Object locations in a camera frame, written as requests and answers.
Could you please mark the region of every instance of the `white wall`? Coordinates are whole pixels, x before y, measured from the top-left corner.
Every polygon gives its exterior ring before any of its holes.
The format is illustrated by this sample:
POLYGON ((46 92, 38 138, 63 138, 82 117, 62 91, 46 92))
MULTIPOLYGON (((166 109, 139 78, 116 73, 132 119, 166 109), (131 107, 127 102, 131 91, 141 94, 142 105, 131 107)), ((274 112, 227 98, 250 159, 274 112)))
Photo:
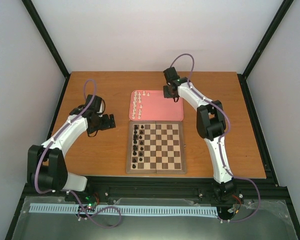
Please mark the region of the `white wall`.
POLYGON ((248 85, 280 185, 300 221, 300 0, 294 1, 248 85))
POLYGON ((45 139, 64 79, 20 0, 0 1, 0 240, 45 139))
POLYGON ((242 73, 282 0, 33 0, 70 71, 242 73), (187 71, 191 61, 176 63, 187 71))

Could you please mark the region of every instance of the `table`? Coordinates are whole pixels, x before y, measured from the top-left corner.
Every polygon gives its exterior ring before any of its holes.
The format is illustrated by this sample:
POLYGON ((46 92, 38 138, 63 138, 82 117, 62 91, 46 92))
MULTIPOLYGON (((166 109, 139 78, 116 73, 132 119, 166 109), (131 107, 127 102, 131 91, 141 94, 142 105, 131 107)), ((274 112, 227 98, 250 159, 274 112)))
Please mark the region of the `table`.
MULTIPOLYGON (((188 72, 179 72, 188 76, 188 72)), ((97 83, 97 95, 106 103, 106 114, 114 114, 116 128, 99 131, 96 137, 82 134, 66 154, 67 170, 85 176, 186 177, 211 178, 213 166, 205 141, 196 129, 196 111, 183 101, 183 134, 187 173, 126 173, 129 107, 134 90, 162 90, 166 83, 162 72, 74 71, 53 129, 55 133, 66 121, 70 111, 84 104, 83 85, 87 79, 97 83)), ((194 86, 213 100, 220 100, 231 122, 225 146, 232 172, 236 176, 266 178, 256 139, 235 72, 194 72, 194 86)), ((88 84, 87 94, 93 92, 88 84)))

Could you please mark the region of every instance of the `black corner post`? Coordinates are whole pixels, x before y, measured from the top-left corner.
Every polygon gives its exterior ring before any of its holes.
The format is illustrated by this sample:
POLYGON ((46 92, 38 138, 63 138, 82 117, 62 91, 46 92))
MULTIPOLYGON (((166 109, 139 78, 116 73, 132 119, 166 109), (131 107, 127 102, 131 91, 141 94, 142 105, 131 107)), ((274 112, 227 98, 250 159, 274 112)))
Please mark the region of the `black corner post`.
POLYGON ((279 24, 281 23, 282 19, 286 15, 288 9, 290 8, 291 4, 294 0, 283 0, 281 6, 279 7, 278 11, 276 12, 272 22, 270 23, 268 29, 266 30, 263 38, 261 39, 258 47, 256 48, 252 58, 250 59, 248 65, 246 66, 242 76, 244 80, 247 80, 248 76, 250 75, 252 69, 256 65, 257 61, 259 60, 261 54, 265 50, 267 44, 269 43, 270 39, 272 38, 273 34, 277 30, 279 24))
POLYGON ((40 32, 45 44, 49 48, 56 64, 58 65, 60 71, 62 72, 65 79, 68 79, 70 77, 70 73, 68 72, 64 62, 62 61, 58 50, 56 49, 56 46, 54 45, 54 42, 52 41, 51 37, 49 36, 49 33, 42 22, 33 2, 31 0, 22 0, 26 10, 28 11, 30 17, 32 18, 36 28, 40 32))

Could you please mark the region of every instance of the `white perforated rail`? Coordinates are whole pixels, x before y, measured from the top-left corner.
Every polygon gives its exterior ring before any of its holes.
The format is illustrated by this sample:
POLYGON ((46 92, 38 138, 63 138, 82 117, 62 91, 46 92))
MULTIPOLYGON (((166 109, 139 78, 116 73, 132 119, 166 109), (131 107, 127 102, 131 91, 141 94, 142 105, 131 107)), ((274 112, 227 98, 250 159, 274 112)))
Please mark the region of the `white perforated rail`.
MULTIPOLYGON (((98 205, 93 212, 108 207, 109 205, 98 205)), ((121 206, 119 208, 122 216, 149 216, 149 217, 167 217, 167 216, 189 216, 189 217, 208 217, 216 218, 217 208, 210 206, 121 206)), ((31 203, 29 213, 46 214, 77 214, 80 206, 78 204, 50 204, 50 203, 31 203)), ((117 211, 110 208, 99 213, 100 215, 118 215, 117 211)))

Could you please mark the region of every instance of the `black metal frame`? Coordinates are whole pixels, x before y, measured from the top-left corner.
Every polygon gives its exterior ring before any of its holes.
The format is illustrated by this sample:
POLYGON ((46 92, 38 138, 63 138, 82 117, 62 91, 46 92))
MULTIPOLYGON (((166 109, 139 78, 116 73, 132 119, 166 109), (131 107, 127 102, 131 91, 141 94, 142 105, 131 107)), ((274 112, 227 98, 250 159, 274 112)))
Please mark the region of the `black metal frame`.
MULTIPOLYGON (((47 138, 52 134, 63 97, 65 95, 68 82, 70 80, 70 74, 67 71, 53 41, 51 40, 43 22, 41 21, 38 12, 36 11, 31 0, 22 0, 24 6, 28 10, 34 24, 38 28, 43 40, 47 44, 51 54, 53 55, 57 65, 59 66, 62 74, 65 77, 65 82, 62 88, 62 92, 53 116, 53 120, 48 132, 47 138)), ((251 125, 253 128, 254 136, 258 145, 264 170, 266 173, 266 179, 254 179, 257 184, 262 199, 268 200, 284 200, 287 204, 290 217, 292 219, 294 229, 298 238, 300 239, 300 224, 292 204, 289 191, 286 187, 278 186, 278 180, 276 173, 268 152, 268 148, 265 142, 265 138, 258 120, 258 116, 254 107, 253 100, 250 95, 249 87, 247 84, 247 78, 258 59, 260 58, 263 50, 267 46, 271 37, 275 33, 277 27, 288 11, 289 7, 293 3, 293 0, 283 0, 280 8, 274 16, 270 26, 265 32, 260 44, 255 50, 251 60, 249 61, 243 74, 238 74, 239 84, 241 86, 242 95, 247 107, 247 111, 250 117, 251 125)), ((229 205, 229 203, 218 203, 214 199, 206 194, 211 185, 213 184, 212 178, 146 178, 146 177, 88 177, 89 188, 97 190, 102 202, 113 203, 113 200, 119 198, 171 198, 171 199, 187 199, 201 204, 211 204, 212 206, 222 207, 229 205)), ((257 193, 255 188, 249 183, 242 180, 237 180, 237 189, 243 194, 245 199, 256 199, 257 193)), ((59 193, 46 193, 45 196, 56 196, 59 193)), ((16 208, 14 217, 12 219, 10 228, 6 235, 6 240, 11 239, 19 218, 20 211, 26 196, 38 196, 36 191, 28 184, 25 185, 22 192, 20 201, 16 208)))

